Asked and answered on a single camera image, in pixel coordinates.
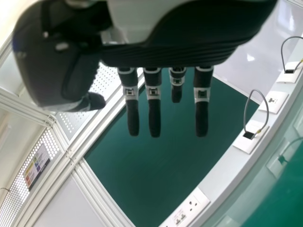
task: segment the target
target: black cable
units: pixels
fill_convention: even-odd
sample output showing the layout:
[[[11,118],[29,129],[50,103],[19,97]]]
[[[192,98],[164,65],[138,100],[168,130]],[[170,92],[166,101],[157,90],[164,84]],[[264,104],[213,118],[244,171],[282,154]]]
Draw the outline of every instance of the black cable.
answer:
[[[1,189],[4,189],[4,190],[6,190],[6,191],[10,192],[10,190],[9,190],[9,189],[7,189],[7,188],[0,188],[0,190],[1,190]]]
[[[281,154],[279,155],[278,157],[278,160],[281,164],[283,164],[284,162],[286,163],[289,163],[285,157],[284,157],[284,153],[287,151],[287,149],[289,149],[294,143],[296,143],[297,141],[300,141],[300,140],[303,140],[303,137],[299,137],[299,138],[296,138],[295,140],[291,141],[287,147],[281,152]]]
[[[301,36],[291,36],[287,39],[285,39],[281,45],[281,58],[282,58],[282,63],[283,63],[283,69],[284,69],[284,73],[286,73],[286,68],[285,68],[285,64],[284,64],[284,57],[283,57],[283,46],[284,46],[284,43],[289,40],[289,39],[293,39],[293,38],[298,38],[298,39],[303,39],[303,37]]]

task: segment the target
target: white wall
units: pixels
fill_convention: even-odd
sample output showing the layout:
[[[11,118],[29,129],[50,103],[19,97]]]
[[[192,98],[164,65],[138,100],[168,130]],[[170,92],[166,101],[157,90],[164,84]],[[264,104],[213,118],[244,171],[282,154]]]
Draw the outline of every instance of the white wall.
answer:
[[[11,52],[0,67],[0,87],[18,95],[23,85],[13,52]]]
[[[70,176],[34,227],[105,227]]]
[[[37,0],[1,0],[0,1],[0,48],[22,14],[22,12]]]

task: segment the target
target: glass surface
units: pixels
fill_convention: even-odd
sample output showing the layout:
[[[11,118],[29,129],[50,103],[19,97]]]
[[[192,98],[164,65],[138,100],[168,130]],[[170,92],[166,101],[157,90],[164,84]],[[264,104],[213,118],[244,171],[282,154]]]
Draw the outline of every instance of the glass surface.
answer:
[[[303,90],[257,163],[203,227],[303,226]]]

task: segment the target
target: power outlet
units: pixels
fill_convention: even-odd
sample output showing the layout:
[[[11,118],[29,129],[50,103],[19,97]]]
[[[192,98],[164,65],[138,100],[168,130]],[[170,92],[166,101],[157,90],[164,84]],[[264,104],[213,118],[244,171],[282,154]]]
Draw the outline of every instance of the power outlet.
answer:
[[[160,227],[187,227],[209,203],[203,192],[195,188]]]
[[[294,70],[299,62],[298,61],[292,61],[285,65],[286,70]],[[278,79],[276,80],[277,83],[285,83],[285,84],[294,84],[296,83],[300,72],[303,68],[303,64],[301,63],[297,70],[293,73],[284,73],[284,71],[281,72]]]
[[[283,106],[288,94],[280,91],[270,91],[266,96],[269,112],[277,114]],[[264,101],[261,103],[259,110],[267,111]]]

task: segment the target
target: white socket plate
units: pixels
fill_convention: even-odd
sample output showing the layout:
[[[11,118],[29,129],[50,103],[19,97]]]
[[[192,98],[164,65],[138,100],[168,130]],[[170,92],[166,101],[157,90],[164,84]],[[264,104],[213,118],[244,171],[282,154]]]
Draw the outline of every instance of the white socket plate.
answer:
[[[298,61],[288,62],[285,65],[285,68],[287,70],[294,70],[298,63],[299,63]],[[282,71],[281,74],[279,75],[278,79],[276,80],[276,82],[277,83],[286,83],[286,84],[295,84],[300,75],[302,68],[303,68],[303,63],[301,63],[299,65],[299,67],[297,68],[297,70],[294,73],[284,73],[284,71]]]
[[[246,131],[249,131],[251,133],[256,133],[260,128],[262,128],[263,125],[264,125],[263,122],[257,122],[254,120],[250,120],[246,124]],[[252,140],[243,136],[245,133],[245,131],[243,129],[232,145],[234,147],[240,149],[241,151],[244,151],[245,153],[250,154],[253,151],[253,149],[256,147],[256,145],[259,143],[259,141],[262,139],[263,135],[268,130],[268,128],[269,128],[269,126],[266,126],[262,130],[262,132],[257,134],[256,137],[253,138]]]
[[[280,91],[270,91],[266,96],[266,100],[269,107],[269,112],[277,114],[281,107],[283,106],[288,94]],[[259,110],[266,111],[266,106],[264,101],[261,103]]]
[[[286,162],[283,164],[280,163],[278,157],[275,158],[272,162],[269,162],[266,167],[270,170],[270,172],[275,176],[275,178],[279,178],[282,174],[284,168],[286,166]]]

